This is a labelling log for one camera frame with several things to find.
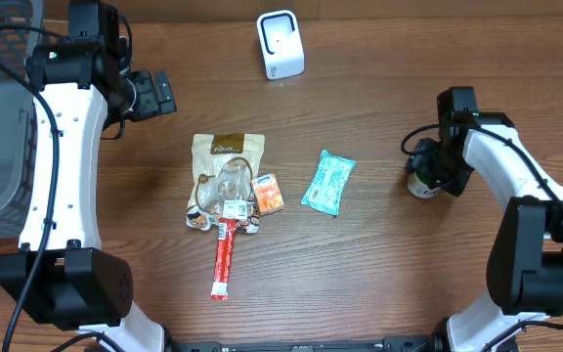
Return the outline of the green lid small jar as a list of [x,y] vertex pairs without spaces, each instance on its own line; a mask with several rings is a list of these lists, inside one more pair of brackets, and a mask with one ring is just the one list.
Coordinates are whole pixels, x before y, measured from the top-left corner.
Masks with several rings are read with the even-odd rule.
[[414,196],[418,198],[433,198],[438,194],[440,188],[422,171],[415,168],[412,158],[407,161],[405,170],[408,173],[408,189]]

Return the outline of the beige snack pouch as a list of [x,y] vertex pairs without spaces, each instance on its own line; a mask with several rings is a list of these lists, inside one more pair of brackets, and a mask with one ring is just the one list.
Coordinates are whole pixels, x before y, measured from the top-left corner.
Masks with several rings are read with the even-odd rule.
[[237,221],[238,231],[259,232],[260,214],[252,181],[265,151],[261,134],[195,134],[192,143],[194,186],[186,225],[209,231],[223,218]]

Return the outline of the teal packet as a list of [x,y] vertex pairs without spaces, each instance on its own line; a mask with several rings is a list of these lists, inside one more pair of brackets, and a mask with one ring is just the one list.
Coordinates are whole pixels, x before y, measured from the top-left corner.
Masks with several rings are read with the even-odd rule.
[[301,204],[337,217],[342,195],[355,166],[353,159],[322,150],[315,176]]

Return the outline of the red stick snack packet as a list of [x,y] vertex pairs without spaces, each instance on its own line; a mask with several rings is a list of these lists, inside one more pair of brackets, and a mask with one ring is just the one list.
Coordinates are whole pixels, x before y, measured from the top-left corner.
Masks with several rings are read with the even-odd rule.
[[217,253],[211,289],[211,299],[226,301],[229,299],[229,277],[235,244],[237,221],[221,218],[218,224]]

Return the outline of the orange tissue pack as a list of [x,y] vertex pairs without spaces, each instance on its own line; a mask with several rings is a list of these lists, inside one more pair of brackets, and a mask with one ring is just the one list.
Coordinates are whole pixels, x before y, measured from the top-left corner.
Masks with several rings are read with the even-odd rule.
[[282,192],[274,173],[255,178],[251,181],[251,186],[261,214],[270,214],[283,210],[284,202]]

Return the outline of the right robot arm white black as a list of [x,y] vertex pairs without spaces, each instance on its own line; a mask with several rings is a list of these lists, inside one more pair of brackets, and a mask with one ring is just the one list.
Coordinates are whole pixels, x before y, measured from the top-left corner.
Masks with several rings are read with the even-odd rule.
[[460,196],[478,173],[503,210],[486,267],[487,290],[428,336],[388,337],[402,351],[515,351],[530,327],[563,330],[563,187],[534,160],[503,112],[481,112],[472,87],[437,97],[437,139],[407,153],[418,198]]

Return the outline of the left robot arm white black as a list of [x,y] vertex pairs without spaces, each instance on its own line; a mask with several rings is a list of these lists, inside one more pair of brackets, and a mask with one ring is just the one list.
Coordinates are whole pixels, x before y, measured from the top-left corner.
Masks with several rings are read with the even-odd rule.
[[27,59],[36,152],[19,248],[0,254],[0,286],[15,313],[91,338],[106,351],[171,351],[169,330],[133,298],[128,263],[102,249],[97,169],[103,131],[176,110],[164,72],[133,70],[132,34],[111,5],[73,1],[67,34]]

